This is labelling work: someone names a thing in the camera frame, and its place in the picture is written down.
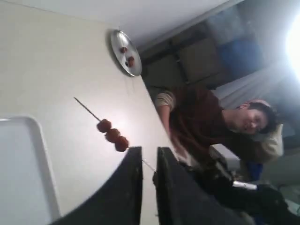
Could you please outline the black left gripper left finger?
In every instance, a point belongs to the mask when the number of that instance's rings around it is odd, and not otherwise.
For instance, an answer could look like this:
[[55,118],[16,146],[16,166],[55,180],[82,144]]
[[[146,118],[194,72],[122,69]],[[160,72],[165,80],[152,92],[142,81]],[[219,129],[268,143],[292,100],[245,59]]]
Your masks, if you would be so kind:
[[93,196],[52,224],[138,225],[142,196],[142,148],[131,147],[112,176]]

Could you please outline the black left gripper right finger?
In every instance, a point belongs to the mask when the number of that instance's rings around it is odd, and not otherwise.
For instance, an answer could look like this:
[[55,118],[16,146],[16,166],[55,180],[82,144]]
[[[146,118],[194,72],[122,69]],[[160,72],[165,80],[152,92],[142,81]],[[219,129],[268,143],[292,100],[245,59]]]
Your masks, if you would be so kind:
[[179,165],[168,147],[157,149],[153,176],[161,225],[244,225],[246,221],[218,204]]

